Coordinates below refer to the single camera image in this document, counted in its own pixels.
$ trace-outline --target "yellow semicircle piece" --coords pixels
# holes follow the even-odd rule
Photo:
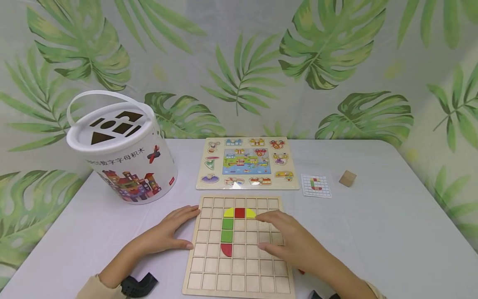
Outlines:
[[[224,217],[225,218],[233,218],[234,217],[234,208],[229,208],[224,212]]]
[[[256,218],[256,213],[251,209],[246,209],[246,218]]]

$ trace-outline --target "wooden puzzle board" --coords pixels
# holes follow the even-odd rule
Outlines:
[[[196,189],[294,189],[287,137],[206,138]]]
[[[284,244],[277,228],[254,219],[282,210],[280,197],[203,196],[199,208],[183,294],[295,299],[291,267],[257,247]]]

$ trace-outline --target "child's right hand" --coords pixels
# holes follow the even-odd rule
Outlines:
[[[259,249],[279,257],[290,265],[309,273],[333,256],[294,217],[281,211],[259,214],[256,219],[268,222],[281,231],[285,246],[260,243]]]

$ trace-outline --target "green palm leaf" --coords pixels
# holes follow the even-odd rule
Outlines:
[[[27,8],[30,31],[43,58],[60,64],[55,71],[70,80],[88,80],[91,75],[108,90],[125,89],[131,75],[130,57],[118,34],[103,16],[99,0],[82,0],[74,7],[69,0],[37,0],[62,28]]]
[[[294,122],[292,124],[292,126],[290,127],[289,131],[287,132],[287,134],[282,133],[280,122],[275,123],[275,126],[274,126],[273,130],[269,129],[266,125],[263,125],[264,131],[265,131],[265,135],[263,135],[263,136],[269,136],[269,137],[286,136],[287,139],[307,139],[307,136],[308,136],[310,130],[306,129],[306,130],[303,130],[303,131],[299,132],[298,134],[295,134],[294,133],[295,132],[295,125],[296,125],[296,123]]]
[[[199,26],[188,20],[186,17],[157,3],[154,0],[128,0],[127,2],[130,6],[130,10],[133,12],[135,18],[137,19],[140,26],[143,28],[146,35],[148,35],[149,39],[158,49],[165,53],[165,48],[151,32],[151,25],[170,43],[189,54],[192,54],[193,51],[191,50],[187,42],[184,41],[184,39],[182,39],[177,33],[171,30],[165,24],[165,22],[192,35],[207,35],[201,28],[199,28]],[[144,47],[143,41],[141,40],[140,34],[136,29],[136,24],[133,21],[130,11],[128,10],[128,7],[125,3],[125,0],[115,0],[116,8],[118,9],[119,14],[123,18],[123,21],[129,29],[130,33],[140,44],[140,46],[143,49],[146,49]]]
[[[79,92],[78,89],[65,89],[58,92],[60,85],[64,81],[63,77],[57,75],[56,79],[49,81],[49,63],[43,61],[43,65],[38,69],[35,53],[34,47],[27,52],[28,69],[18,58],[18,70],[15,70],[5,62],[13,83],[25,95],[25,98],[31,102],[30,105],[24,104],[3,92],[0,92],[0,100],[13,109],[34,118],[36,121],[42,121],[12,122],[7,124],[9,127],[18,131],[47,134],[48,136],[14,147],[9,150],[10,152],[27,151],[62,140],[66,136],[66,129],[69,128],[65,119],[66,105]],[[76,111],[82,106],[83,104],[74,104],[72,105],[72,111]]]
[[[379,139],[400,147],[413,126],[413,116],[407,99],[401,95],[377,101],[387,93],[389,91],[350,94],[338,106],[342,114],[324,118],[315,138]]]
[[[0,205],[0,264],[18,269],[82,184],[63,170],[0,176],[0,202],[12,203]],[[9,278],[0,277],[0,290]]]
[[[446,116],[433,129],[433,132],[446,121],[446,140],[448,147],[454,153],[456,149],[456,127],[461,135],[474,148],[478,149],[478,134],[475,130],[478,121],[478,93],[471,95],[471,91],[475,89],[478,82],[478,63],[471,72],[470,77],[465,85],[463,93],[463,70],[461,66],[455,67],[453,73],[453,87],[451,90],[451,103],[443,88],[427,84],[428,89],[438,99],[440,106]]]
[[[216,47],[216,59],[219,65],[222,77],[211,69],[207,69],[209,75],[219,87],[220,91],[209,87],[201,86],[210,95],[229,103],[236,104],[236,115],[239,116],[239,107],[256,115],[260,115],[255,106],[270,108],[269,105],[258,97],[266,97],[278,100],[274,93],[259,88],[257,86],[283,87],[283,83],[263,77],[263,74],[275,74],[281,71],[280,67],[264,66],[264,64],[277,59],[280,56],[279,51],[270,51],[267,49],[277,40],[277,35],[271,35],[260,43],[252,52],[252,47],[256,41],[256,36],[250,38],[244,48],[242,47],[242,34],[239,36],[234,49],[234,71],[231,71],[229,65],[222,54],[219,45]]]
[[[464,175],[458,177],[450,185],[447,185],[446,167],[443,166],[438,172],[435,184],[426,185],[436,202],[438,202],[440,207],[445,210],[453,223],[455,223],[456,227],[468,239],[478,237],[478,224],[463,222],[463,217],[476,212],[478,210],[478,202],[461,204],[455,204],[455,202],[456,197],[462,192],[470,178],[471,175]]]
[[[420,22],[420,36],[425,47],[428,48],[430,44],[432,19],[437,0],[408,0],[398,30],[397,48],[399,48],[403,42],[403,38],[416,13],[419,2],[424,2]],[[460,3],[463,13],[468,20],[474,24],[478,24],[478,2],[474,0],[461,0]],[[459,14],[458,0],[443,0],[443,34],[445,36],[445,42],[450,49],[455,49],[460,41]]]
[[[355,67],[367,59],[373,38],[385,21],[388,0],[321,0],[314,7],[304,0],[297,9],[294,23],[300,41],[287,30],[280,52],[291,59],[279,60],[284,74],[305,80],[312,89],[334,89],[350,78]],[[321,27],[314,23],[320,19]]]
[[[166,101],[175,94],[167,92],[150,92],[144,96],[144,102],[151,106],[166,138],[206,138],[222,137],[226,130],[211,111],[190,96],[172,100],[170,108]]]

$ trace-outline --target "black toy piece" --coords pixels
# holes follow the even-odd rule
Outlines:
[[[121,292],[127,297],[141,298],[151,293],[157,283],[158,280],[151,273],[146,274],[140,282],[128,276],[121,282]]]
[[[320,297],[319,294],[317,294],[317,292],[313,290],[312,293],[310,293],[308,299],[322,299],[322,297]],[[340,299],[340,296],[337,294],[334,294],[329,299]]]

